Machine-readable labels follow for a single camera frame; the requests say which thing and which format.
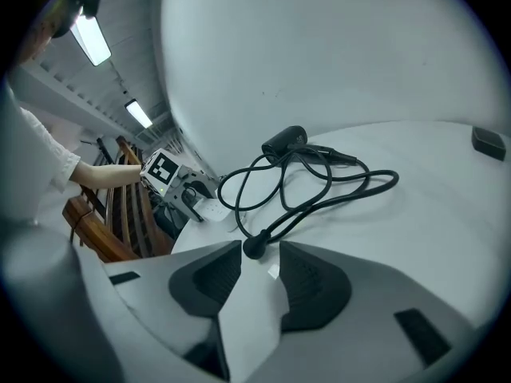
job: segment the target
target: black rubber pad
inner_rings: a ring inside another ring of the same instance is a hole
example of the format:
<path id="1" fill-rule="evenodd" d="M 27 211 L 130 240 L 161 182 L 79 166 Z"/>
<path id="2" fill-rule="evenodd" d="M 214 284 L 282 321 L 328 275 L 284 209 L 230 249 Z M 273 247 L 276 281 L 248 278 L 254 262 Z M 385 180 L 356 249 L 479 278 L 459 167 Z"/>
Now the black rubber pad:
<path id="1" fill-rule="evenodd" d="M 172 297 L 187 314 L 215 317 L 241 275 L 241 242 L 227 246 L 177 270 L 168 281 Z"/>
<path id="2" fill-rule="evenodd" d="M 425 366 L 432 365 L 449 352 L 450 344 L 433 324 L 415 308 L 394 314 Z"/>
<path id="3" fill-rule="evenodd" d="M 207 339 L 191 348 L 183 359 L 224 381 L 230 380 L 218 317 L 213 319 Z"/>
<path id="4" fill-rule="evenodd" d="M 131 281 L 132 279 L 140 278 L 140 275 L 136 272 L 123 272 L 122 274 L 112 275 L 110 281 L 113 285 L 122 284 L 123 282 Z"/>
<path id="5" fill-rule="evenodd" d="M 280 242 L 280 278 L 289 301 L 282 332 L 325 326 L 351 297 L 350 280 L 341 268 L 286 241 Z"/>

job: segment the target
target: black power cord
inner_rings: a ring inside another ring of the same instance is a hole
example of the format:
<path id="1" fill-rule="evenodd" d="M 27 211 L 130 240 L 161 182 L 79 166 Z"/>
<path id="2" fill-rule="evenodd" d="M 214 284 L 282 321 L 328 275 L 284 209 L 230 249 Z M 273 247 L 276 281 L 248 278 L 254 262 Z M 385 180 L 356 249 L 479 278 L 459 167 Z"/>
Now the black power cord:
<path id="1" fill-rule="evenodd" d="M 321 173 L 318 173 L 316 170 L 314 170 L 307 161 L 302 156 L 311 155 L 313 153 L 315 157 L 323 164 L 325 169 L 327 170 L 327 174 L 323 175 Z M 282 156 L 280 159 L 275 160 L 273 163 L 269 164 L 268 166 L 258 166 L 256 167 L 257 162 L 259 162 L 263 158 L 275 157 L 275 155 L 264 153 L 261 156 L 258 156 L 252 164 L 248 168 L 242 168 L 239 170 L 235 170 L 234 172 L 226 175 L 220 182 L 220 186 L 218 187 L 217 195 L 218 200 L 226 207 L 231 210 L 234 210 L 236 222 L 238 223 L 238 227 L 240 228 L 241 232 L 247 237 L 247 240 L 245 240 L 243 249 L 244 253 L 247 257 L 251 259 L 259 259 L 263 256 L 266 245 L 269 243 L 274 243 L 275 241 L 278 241 L 282 237 L 284 237 L 289 231 L 291 231 L 300 221 L 305 219 L 308 215 L 311 213 L 318 211 L 319 209 L 325 208 L 325 207 L 331 207 L 336 204 L 345 203 L 352 200 L 357 199 L 364 199 L 366 197 L 370 197 L 372 195 L 377 195 L 383 192 L 386 192 L 387 190 L 390 190 L 393 186 L 397 184 L 399 181 L 399 174 L 397 172 L 394 172 L 393 170 L 376 170 L 373 172 L 370 172 L 369 168 L 361 161 L 356 159 L 353 156 L 349 155 L 342 155 L 344 158 L 344 164 L 349 165 L 358 165 L 364 170 L 364 173 L 359 173 L 358 175 L 352 175 L 352 176 L 345 176 L 345 177 L 333 177 L 331 166 L 328 163 L 327 159 L 318 152 L 314 148 L 295 148 L 291 150 L 290 152 L 286 153 L 284 156 Z M 296 207 L 290 207 L 286 203 L 286 198 L 284 195 L 284 178 L 286 175 L 287 166 L 293 159 L 298 159 L 300 163 L 303 164 L 303 166 L 315 177 L 318 177 L 320 179 L 326 180 L 325 187 L 323 190 L 315 195 L 314 197 L 310 198 L 304 203 L 301 203 L 299 206 Z M 250 176 L 251 172 L 257 172 L 262 170 L 269 170 L 275 167 L 281 167 L 282 171 L 280 174 L 280 179 L 273 191 L 270 193 L 268 197 L 266 197 L 261 202 L 254 204 L 253 206 L 248 207 L 240 207 L 240 200 L 241 195 L 243 194 L 243 190 L 245 188 L 245 184 L 247 183 L 248 177 Z M 240 175 L 242 173 L 246 173 L 243 183 L 241 184 L 241 187 L 238 191 L 238 195 L 236 197 L 236 203 L 234 206 L 227 203 L 224 198 L 222 197 L 222 188 L 227 183 L 229 179 L 231 179 L 234 176 Z M 381 184 L 375 188 L 367 188 L 370 183 L 370 178 L 374 176 L 390 176 L 391 179 Z M 356 190 L 354 190 L 352 193 L 349 193 L 347 195 L 340 195 L 337 197 L 332 197 L 331 199 L 327 199 L 324 201 L 320 201 L 330 190 L 332 183 L 334 182 L 349 182 L 354 180 L 363 180 L 363 182 L 358 186 Z M 262 230 L 258 235 L 252 235 L 250 234 L 243 224 L 241 223 L 240 219 L 240 211 L 250 211 L 255 210 L 256 208 L 259 208 L 266 204 L 268 201 L 270 201 L 273 196 L 279 192 L 280 195 L 280 202 L 283 206 L 283 208 L 287 211 L 285 214 L 281 215 L 277 220 L 275 220 L 273 223 L 271 223 L 265 230 Z M 284 224 L 286 221 L 291 219 L 293 216 L 296 216 L 281 232 L 279 232 L 276 235 L 271 235 L 271 233 L 279 226 Z"/>

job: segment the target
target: ceiling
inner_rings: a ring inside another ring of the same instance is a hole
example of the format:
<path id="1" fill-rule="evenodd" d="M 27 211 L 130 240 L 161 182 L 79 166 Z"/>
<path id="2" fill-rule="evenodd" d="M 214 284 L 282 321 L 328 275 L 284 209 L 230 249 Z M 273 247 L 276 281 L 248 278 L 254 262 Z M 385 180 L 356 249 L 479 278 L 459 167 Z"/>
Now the ceiling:
<path id="1" fill-rule="evenodd" d="M 69 32 L 52 40 L 29 68 L 47 73 L 52 84 L 65 87 L 66 95 L 77 97 L 89 113 L 108 118 L 146 144 L 173 127 L 156 69 L 151 1 L 101 0 L 97 21 L 112 57 L 100 65 L 92 65 Z M 153 120 L 150 129 L 144 130 L 125 109 L 133 98 Z"/>

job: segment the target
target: fluorescent light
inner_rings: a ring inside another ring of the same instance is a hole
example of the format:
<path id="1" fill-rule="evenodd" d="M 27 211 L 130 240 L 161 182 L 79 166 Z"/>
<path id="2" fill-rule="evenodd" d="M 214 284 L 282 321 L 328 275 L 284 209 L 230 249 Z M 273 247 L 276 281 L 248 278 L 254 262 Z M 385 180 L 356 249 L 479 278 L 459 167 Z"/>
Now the fluorescent light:
<path id="1" fill-rule="evenodd" d="M 112 55 L 96 18 L 88 20 L 85 16 L 79 16 L 77 22 L 71 27 L 71 33 L 94 66 L 100 65 Z"/>
<path id="2" fill-rule="evenodd" d="M 125 107 L 144 128 L 148 128 L 153 124 L 136 100 L 128 102 Z"/>

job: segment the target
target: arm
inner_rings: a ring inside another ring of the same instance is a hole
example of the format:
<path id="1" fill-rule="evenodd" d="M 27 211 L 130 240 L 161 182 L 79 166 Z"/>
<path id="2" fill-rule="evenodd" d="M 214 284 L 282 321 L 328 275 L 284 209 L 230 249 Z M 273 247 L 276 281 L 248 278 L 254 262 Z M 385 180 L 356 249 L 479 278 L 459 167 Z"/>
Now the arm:
<path id="1" fill-rule="evenodd" d="M 70 179 L 91 189 L 119 188 L 126 184 L 139 182 L 141 180 L 140 173 L 141 166 L 139 164 L 91 166 L 80 161 L 71 174 Z"/>

